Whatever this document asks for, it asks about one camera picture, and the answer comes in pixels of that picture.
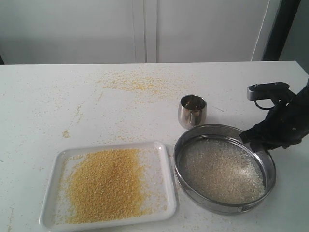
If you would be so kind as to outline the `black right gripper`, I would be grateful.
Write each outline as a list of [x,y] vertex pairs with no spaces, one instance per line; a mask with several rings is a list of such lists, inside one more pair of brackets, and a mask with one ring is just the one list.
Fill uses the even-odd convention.
[[309,133],[309,86],[306,85],[289,103],[269,113],[265,122],[255,124],[239,135],[253,152],[288,148],[300,143]]

